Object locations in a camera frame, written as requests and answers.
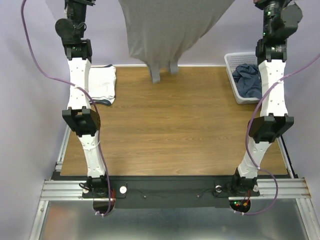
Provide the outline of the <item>grey tank top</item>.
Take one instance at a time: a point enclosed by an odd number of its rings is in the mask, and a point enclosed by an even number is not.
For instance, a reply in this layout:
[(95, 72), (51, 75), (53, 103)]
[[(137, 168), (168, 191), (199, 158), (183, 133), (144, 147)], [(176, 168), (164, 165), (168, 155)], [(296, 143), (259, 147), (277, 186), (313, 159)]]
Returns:
[(231, 0), (121, 0), (128, 53), (146, 64), (153, 83), (219, 21)]

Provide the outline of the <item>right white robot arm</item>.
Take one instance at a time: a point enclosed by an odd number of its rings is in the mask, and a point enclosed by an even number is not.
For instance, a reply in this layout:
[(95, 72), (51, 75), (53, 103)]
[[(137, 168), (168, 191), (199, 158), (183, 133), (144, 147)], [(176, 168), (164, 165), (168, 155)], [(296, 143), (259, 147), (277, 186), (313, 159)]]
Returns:
[(284, 77), (287, 61), (287, 39), (303, 18), (301, 8), (290, 0), (256, 0), (263, 11), (263, 33), (255, 55), (260, 72), (262, 98), (257, 108), (259, 117), (248, 123), (242, 162), (230, 182), (233, 195), (257, 192), (258, 171), (268, 148), (294, 124), (285, 103)]

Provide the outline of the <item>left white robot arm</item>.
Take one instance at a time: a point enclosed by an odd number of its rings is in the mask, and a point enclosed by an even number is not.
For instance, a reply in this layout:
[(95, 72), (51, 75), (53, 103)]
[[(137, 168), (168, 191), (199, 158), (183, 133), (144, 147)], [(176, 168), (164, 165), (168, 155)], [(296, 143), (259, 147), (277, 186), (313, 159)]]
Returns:
[(89, 97), (89, 72), (92, 63), (92, 45), (84, 38), (87, 6), (93, 0), (66, 0), (66, 17), (55, 24), (67, 58), (70, 73), (70, 94), (62, 118), (77, 135), (87, 165), (87, 180), (80, 184), (85, 193), (110, 198), (112, 189), (108, 170), (100, 147), (101, 120), (93, 100)]

